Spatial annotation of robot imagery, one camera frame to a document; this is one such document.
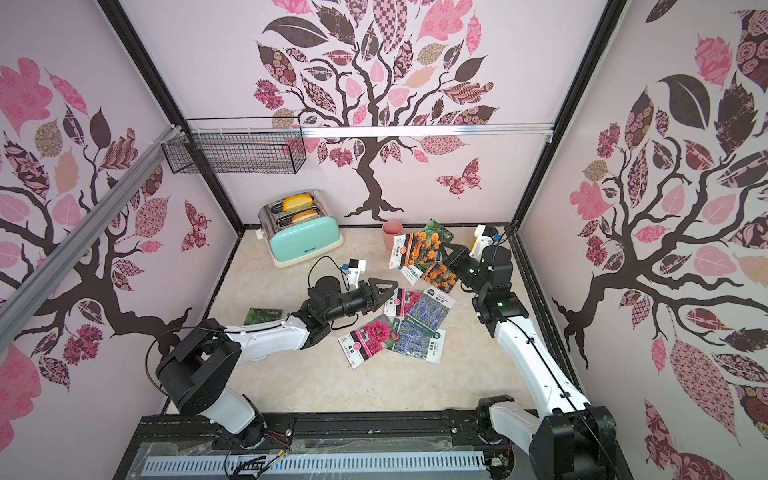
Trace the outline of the hollyhock seed packet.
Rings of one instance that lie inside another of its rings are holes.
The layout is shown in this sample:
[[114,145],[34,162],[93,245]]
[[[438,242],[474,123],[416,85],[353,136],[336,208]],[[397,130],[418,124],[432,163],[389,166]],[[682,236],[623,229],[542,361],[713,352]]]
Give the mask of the hollyhock seed packet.
[[352,369],[356,369],[377,353],[392,349],[399,334],[393,320],[380,315],[362,327],[352,330],[339,339],[339,345]]
[[423,291],[418,289],[398,288],[386,302],[383,313],[395,319],[404,319],[406,314],[420,299]]

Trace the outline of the marigold seed packet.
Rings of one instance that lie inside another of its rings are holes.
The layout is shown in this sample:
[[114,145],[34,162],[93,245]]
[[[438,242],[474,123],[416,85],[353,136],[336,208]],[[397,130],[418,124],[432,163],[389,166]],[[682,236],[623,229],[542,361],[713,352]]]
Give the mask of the marigold seed packet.
[[450,293],[458,282],[457,275],[442,262],[430,263],[425,270],[418,266],[408,265],[402,267],[400,271],[411,285],[414,285],[418,280],[424,280],[445,293]]
[[388,267],[401,269],[408,266],[425,271],[429,265],[440,260],[442,239],[436,232],[415,232],[398,235],[393,244]]

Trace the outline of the lavender seed packet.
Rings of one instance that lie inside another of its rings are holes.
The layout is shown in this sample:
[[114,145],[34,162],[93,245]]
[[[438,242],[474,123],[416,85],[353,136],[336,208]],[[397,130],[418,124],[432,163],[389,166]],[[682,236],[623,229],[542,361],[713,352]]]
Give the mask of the lavender seed packet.
[[439,364],[442,360],[446,331],[432,330],[409,318],[394,322],[395,339],[388,350]]
[[438,330],[455,305],[455,299],[435,287],[424,290],[405,319],[430,330]]

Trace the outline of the green gourd seed packet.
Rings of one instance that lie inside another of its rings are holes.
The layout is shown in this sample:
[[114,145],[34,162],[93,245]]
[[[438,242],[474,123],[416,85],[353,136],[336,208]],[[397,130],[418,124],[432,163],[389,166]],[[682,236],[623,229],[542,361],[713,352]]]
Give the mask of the green gourd seed packet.
[[441,242],[451,243],[455,237],[446,226],[434,219],[430,219],[427,222],[423,227],[422,232],[426,234],[428,240],[436,238]]

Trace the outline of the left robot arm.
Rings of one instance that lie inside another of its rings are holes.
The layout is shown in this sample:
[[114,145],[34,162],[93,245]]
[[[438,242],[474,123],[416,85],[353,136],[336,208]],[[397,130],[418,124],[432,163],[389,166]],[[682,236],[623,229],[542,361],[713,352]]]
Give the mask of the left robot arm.
[[202,416],[221,427],[230,445],[254,448],[267,436],[267,422],[253,402],[227,386],[235,368],[310,348],[331,332],[335,320],[374,312],[397,289],[396,281],[371,278],[344,292],[337,278],[325,276],[307,289],[297,311],[265,326],[223,326],[206,319],[162,358],[156,377],[180,414]]

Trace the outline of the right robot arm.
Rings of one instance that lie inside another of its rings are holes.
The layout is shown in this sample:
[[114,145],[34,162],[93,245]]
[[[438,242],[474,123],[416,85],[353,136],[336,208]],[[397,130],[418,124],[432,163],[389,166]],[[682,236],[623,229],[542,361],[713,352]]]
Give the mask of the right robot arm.
[[616,475],[616,422],[568,379],[539,338],[512,290],[512,253],[500,245],[473,257],[463,245],[444,244],[447,268],[472,295],[479,322],[513,360],[534,401],[530,413],[510,396],[479,400],[479,436],[506,441],[530,459],[539,479],[612,479]]

